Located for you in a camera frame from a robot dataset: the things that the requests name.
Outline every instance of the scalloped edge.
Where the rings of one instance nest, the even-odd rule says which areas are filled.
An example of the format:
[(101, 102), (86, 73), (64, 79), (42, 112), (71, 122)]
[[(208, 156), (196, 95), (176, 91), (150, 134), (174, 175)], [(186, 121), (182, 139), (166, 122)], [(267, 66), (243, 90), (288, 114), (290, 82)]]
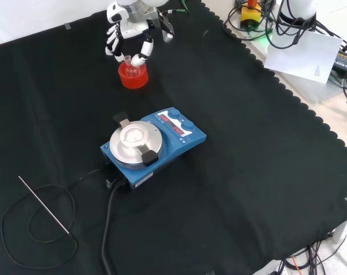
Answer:
[[(211, 11), (210, 8), (207, 7), (205, 3), (202, 2), (202, 0), (198, 0), (198, 1), (200, 2), (199, 5), (202, 8), (204, 8), (204, 10), (206, 10), (210, 14), (210, 16), (215, 17), (215, 19), (218, 20), (221, 23), (221, 25), (223, 25), (224, 21), (218, 15), (216, 15), (213, 11)], [(224, 31), (227, 32), (231, 37), (237, 38), (237, 36), (232, 32), (232, 30), (227, 25), (224, 26), (224, 29), (225, 29)], [(257, 62), (259, 65), (261, 65), (264, 68), (263, 61), (256, 58), (256, 56), (251, 52), (251, 49), (248, 47), (248, 45), (244, 43), (243, 41), (240, 44), (244, 48), (245, 52), (248, 53), (249, 56), (253, 60), (255, 60), (255, 62)], [(278, 76), (276, 76), (276, 73), (273, 70), (268, 70), (268, 71), (273, 74), (273, 79), (275, 80), (275, 82), (282, 88), (282, 90), (284, 90), (284, 92), (291, 98), (291, 100), (296, 101), (302, 108), (306, 107), (305, 112), (309, 112), (311, 116), (320, 123), (321, 127), (324, 127), (327, 129), (327, 131), (329, 132), (329, 135), (337, 142), (337, 144), (340, 147), (342, 147), (343, 150), (346, 149), (347, 151), (347, 146), (345, 145), (345, 142), (338, 137), (338, 134), (336, 132), (331, 130), (330, 125), (328, 125), (327, 123), (324, 123), (323, 119), (317, 116), (314, 110), (310, 109), (310, 107), (306, 103), (302, 102), (302, 100), (298, 96), (296, 96), (294, 92), (287, 89), (286, 85), (281, 82), (281, 79)]]

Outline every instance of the paper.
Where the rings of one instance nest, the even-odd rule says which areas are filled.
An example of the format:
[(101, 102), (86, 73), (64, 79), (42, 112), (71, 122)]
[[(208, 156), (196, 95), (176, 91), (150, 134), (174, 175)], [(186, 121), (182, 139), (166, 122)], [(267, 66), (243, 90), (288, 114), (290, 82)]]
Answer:
[[(279, 47), (290, 45), (294, 36), (279, 36), (274, 32), (272, 43)], [(342, 39), (319, 33), (305, 32), (298, 44), (288, 49), (269, 45), (264, 67), (306, 79), (326, 83)]]

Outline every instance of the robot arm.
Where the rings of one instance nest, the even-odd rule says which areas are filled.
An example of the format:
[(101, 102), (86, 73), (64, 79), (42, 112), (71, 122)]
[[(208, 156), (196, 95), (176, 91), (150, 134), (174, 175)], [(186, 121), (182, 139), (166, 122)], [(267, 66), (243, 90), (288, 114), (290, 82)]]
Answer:
[(151, 52), (153, 51), (154, 41), (149, 34), (149, 30), (146, 30), (144, 32), (144, 36), (145, 41), (143, 47), (141, 48), (141, 53), (134, 55), (134, 57), (131, 60), (132, 66), (138, 67), (143, 65), (147, 58), (151, 55)]
[(110, 37), (107, 40), (106, 54), (109, 56), (115, 56), (118, 62), (122, 62), (124, 58), (124, 55), (121, 52), (123, 41), (141, 35), (144, 35), (145, 41), (141, 53), (136, 54), (132, 58), (131, 65), (141, 66), (151, 55), (154, 41), (149, 34), (149, 26), (146, 21), (140, 23), (131, 23), (129, 21), (118, 22), (108, 30), (107, 34), (110, 35)]
[(145, 41), (142, 46), (141, 52), (136, 54), (131, 64), (133, 66), (140, 66), (145, 63), (147, 58), (151, 55), (153, 50), (154, 41), (149, 34), (149, 28), (153, 28), (154, 24), (148, 24), (157, 20), (157, 25), (162, 29), (163, 40), (169, 42), (173, 39), (174, 30), (172, 25), (168, 22), (167, 18), (161, 13), (158, 14), (157, 9), (153, 8), (145, 14), (137, 15), (139, 9), (144, 9), (144, 5), (149, 8), (163, 5), (168, 0), (115, 0), (107, 8), (107, 19), (110, 23), (114, 23), (108, 32), (109, 38), (107, 40), (106, 55), (114, 56), (118, 62), (122, 62), (124, 55), (121, 52), (122, 44), (125, 40), (144, 36)]

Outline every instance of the black cloth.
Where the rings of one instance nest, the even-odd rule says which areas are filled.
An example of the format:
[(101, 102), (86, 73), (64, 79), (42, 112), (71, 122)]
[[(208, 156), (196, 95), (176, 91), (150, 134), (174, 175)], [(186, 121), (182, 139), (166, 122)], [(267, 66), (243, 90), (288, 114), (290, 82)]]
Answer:
[[(139, 120), (176, 107), (207, 140), (135, 191), (117, 194), (108, 250), (119, 275), (250, 275), (347, 219), (344, 143), (226, 36), (213, 13), (197, 0), (189, 9), (189, 17), (170, 16), (176, 31), (170, 44), (153, 32), (149, 83), (138, 91), (122, 87), (118, 64), (105, 56), (105, 12), (70, 30), (60, 26), (0, 45), (0, 218), (28, 193), (18, 175), (33, 189), (69, 186), (103, 166), (99, 147), (116, 129), (117, 112)], [(133, 53), (131, 45), (126, 41), (124, 53)], [(70, 262), (45, 271), (19, 268), (0, 240), (0, 274), (103, 274), (105, 179), (119, 176), (109, 166), (70, 188), (77, 202), (71, 232), (79, 242)], [(28, 197), (9, 212), (6, 241), (21, 262), (55, 264), (73, 243), (39, 245), (28, 237), (37, 206)], [(68, 223), (66, 197), (49, 207)], [(62, 234), (44, 211), (31, 231), (39, 238)]]

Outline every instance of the orange cable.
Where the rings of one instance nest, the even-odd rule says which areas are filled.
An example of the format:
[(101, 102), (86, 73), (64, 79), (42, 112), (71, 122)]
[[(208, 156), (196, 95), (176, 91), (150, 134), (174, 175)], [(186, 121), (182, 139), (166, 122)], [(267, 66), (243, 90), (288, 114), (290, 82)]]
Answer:
[(294, 265), (295, 265), (295, 268), (297, 268), (299, 274), (302, 275), (302, 272), (299, 270), (299, 267), (298, 267), (297, 263), (295, 262), (295, 257), (292, 256), (292, 259), (293, 259), (293, 263), (294, 263)]

